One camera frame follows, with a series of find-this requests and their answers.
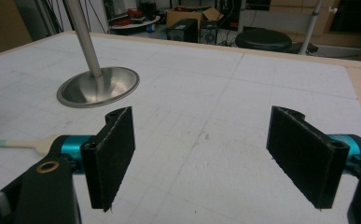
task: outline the cable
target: cable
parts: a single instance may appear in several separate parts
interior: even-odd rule
[[[230,47],[232,47],[233,43],[235,43],[235,39],[236,39],[236,36],[230,40],[230,42],[229,42]]]
[[[222,4],[222,7],[224,8],[224,10],[227,11],[227,10],[228,10],[227,1],[223,0],[223,1],[221,1],[220,3]],[[218,32],[217,32],[217,37],[220,37],[220,40],[223,39],[222,34],[221,34],[221,26],[223,25],[224,21],[225,21],[225,20],[223,20],[223,21],[218,25],[218,27],[217,27],[217,30],[218,30]],[[224,45],[223,43],[224,43],[224,41],[220,41],[220,42],[218,42],[217,45]]]
[[[255,15],[253,16],[252,23],[250,23],[250,27],[253,27],[254,21],[256,20],[257,10],[255,10]]]
[[[218,29],[220,30],[221,29],[221,25],[227,21],[229,19],[230,16],[232,16],[232,13],[233,13],[233,9],[235,8],[235,5],[234,5],[234,0],[231,0],[231,3],[232,3],[232,8],[229,12],[229,15],[220,23],[220,26],[218,27]],[[229,30],[227,31],[227,36],[226,36],[226,39],[224,41],[221,41],[219,43],[219,45],[224,45],[224,46],[228,46],[229,43],[228,43],[228,38],[229,38],[229,32],[230,32],[230,27],[229,27]]]
[[[88,14],[87,0],[84,0],[85,12],[87,13],[88,30],[90,31],[90,15]]]
[[[103,30],[104,33],[105,33],[104,26],[102,25],[101,20],[99,20],[98,14],[96,13],[95,8],[94,8],[93,5],[92,5],[92,2],[91,2],[90,0],[88,0],[88,1],[90,2],[90,7],[92,7],[93,13],[95,13],[96,19],[98,20],[99,24],[100,24],[101,27],[102,27],[102,30]]]
[[[220,9],[219,14],[218,14],[218,16],[217,16],[217,18],[215,20],[218,21],[218,19],[220,19],[221,15],[223,15],[223,13],[221,13],[221,9]]]
[[[62,28],[62,32],[63,32],[63,20],[62,20],[62,13],[61,13],[61,9],[59,8],[59,4],[58,4],[58,0],[56,0],[57,2],[57,8],[58,8],[58,14],[59,14],[59,18],[61,19],[61,28]]]
[[[43,4],[45,7],[48,7],[47,9],[49,9],[49,17],[53,20],[52,22],[54,23],[55,31],[56,31],[57,33],[63,32],[63,26],[61,27],[61,25],[60,25],[59,22],[58,22],[58,18],[57,18],[56,15],[55,15],[54,8],[53,8],[53,5],[52,5],[52,0],[51,0],[51,1],[42,2],[42,4]]]

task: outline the red object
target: red object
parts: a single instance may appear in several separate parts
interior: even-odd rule
[[[126,26],[131,24],[131,18],[122,18],[111,22],[111,25]]]
[[[131,18],[141,18],[143,17],[143,12],[139,9],[136,8],[128,8],[127,9],[127,14],[129,17]]]
[[[238,27],[238,22],[232,21],[232,22],[229,23],[229,26],[231,26],[231,27]]]

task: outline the silver stand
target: silver stand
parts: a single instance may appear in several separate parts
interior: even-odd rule
[[[87,23],[78,0],[64,0],[90,71],[70,78],[57,92],[58,100],[71,107],[88,108],[115,102],[136,89],[137,73],[128,68],[99,66]]]
[[[314,6],[314,10],[312,12],[311,21],[308,26],[308,32],[305,35],[305,39],[302,43],[301,49],[299,50],[299,54],[306,54],[306,50],[308,49],[309,42],[311,41],[314,25],[316,24],[317,18],[319,16],[320,6],[322,5],[323,0],[317,0],[316,5]]]

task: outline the wall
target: wall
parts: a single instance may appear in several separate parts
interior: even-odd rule
[[[0,0],[0,52],[31,43],[26,29],[12,0]]]

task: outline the black chair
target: black chair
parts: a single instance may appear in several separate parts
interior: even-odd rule
[[[291,47],[292,41],[288,35],[277,31],[250,29],[238,34],[235,44],[242,49],[284,52]]]
[[[246,0],[242,0],[235,44],[243,49],[306,54],[321,3],[322,0],[317,1],[312,14],[302,14],[245,9]],[[257,28],[244,31],[244,26]],[[293,45],[288,35],[278,31],[306,36],[303,43]]]

